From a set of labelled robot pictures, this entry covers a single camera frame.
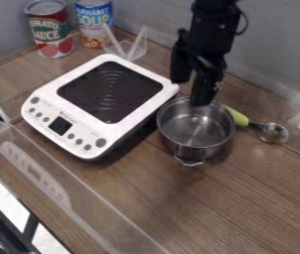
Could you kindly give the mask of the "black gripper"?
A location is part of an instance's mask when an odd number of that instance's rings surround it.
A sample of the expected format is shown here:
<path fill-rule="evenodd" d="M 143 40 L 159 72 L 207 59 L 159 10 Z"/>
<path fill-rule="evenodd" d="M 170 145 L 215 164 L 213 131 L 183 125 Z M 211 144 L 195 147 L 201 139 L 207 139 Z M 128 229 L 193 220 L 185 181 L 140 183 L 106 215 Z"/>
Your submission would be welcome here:
<path fill-rule="evenodd" d="M 214 100 L 223 80 L 225 55 L 241 35 L 241 10 L 237 6 L 193 6 L 191 12 L 190 28 L 178 30 L 171 49 L 170 79 L 185 83 L 195 70 L 190 103 L 205 106 Z"/>

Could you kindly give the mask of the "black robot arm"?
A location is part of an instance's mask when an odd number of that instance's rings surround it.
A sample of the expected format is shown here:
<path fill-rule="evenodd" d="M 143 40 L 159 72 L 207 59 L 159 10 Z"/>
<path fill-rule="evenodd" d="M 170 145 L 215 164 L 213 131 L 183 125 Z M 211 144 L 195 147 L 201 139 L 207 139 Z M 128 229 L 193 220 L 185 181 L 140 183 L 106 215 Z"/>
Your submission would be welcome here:
<path fill-rule="evenodd" d="M 190 29 L 178 30 L 171 50 L 170 80 L 185 83 L 195 74 L 190 103 L 209 105 L 225 77 L 225 55 L 235 36 L 247 29 L 247 18 L 238 0 L 195 0 Z"/>

